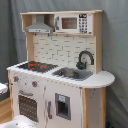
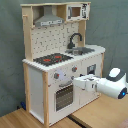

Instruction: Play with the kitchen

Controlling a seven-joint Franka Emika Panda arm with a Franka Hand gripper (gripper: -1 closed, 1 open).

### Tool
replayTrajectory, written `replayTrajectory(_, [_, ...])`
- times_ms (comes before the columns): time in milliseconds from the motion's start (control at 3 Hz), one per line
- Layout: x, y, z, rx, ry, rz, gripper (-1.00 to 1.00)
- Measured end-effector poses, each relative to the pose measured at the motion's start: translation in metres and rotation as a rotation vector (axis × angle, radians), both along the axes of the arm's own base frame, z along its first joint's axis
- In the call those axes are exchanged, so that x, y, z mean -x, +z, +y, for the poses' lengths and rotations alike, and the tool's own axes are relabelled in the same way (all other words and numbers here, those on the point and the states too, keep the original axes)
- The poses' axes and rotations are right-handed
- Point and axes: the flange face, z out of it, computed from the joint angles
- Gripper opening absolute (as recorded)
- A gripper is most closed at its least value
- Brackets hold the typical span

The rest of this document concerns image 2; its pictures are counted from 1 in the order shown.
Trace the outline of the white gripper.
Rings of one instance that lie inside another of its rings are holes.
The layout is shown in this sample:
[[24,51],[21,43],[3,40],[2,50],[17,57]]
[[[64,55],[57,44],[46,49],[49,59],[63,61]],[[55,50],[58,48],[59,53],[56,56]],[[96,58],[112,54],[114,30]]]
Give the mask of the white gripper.
[[89,74],[73,79],[73,85],[85,90],[87,92],[95,92],[97,82],[100,80],[99,77]]

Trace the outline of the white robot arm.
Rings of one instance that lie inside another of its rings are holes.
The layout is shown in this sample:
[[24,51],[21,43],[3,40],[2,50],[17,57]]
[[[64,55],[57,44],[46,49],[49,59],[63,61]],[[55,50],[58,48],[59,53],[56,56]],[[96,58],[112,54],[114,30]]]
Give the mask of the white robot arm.
[[73,85],[87,92],[99,92],[115,99],[122,99],[128,93],[126,73],[119,68],[113,68],[106,78],[93,74],[74,78]]

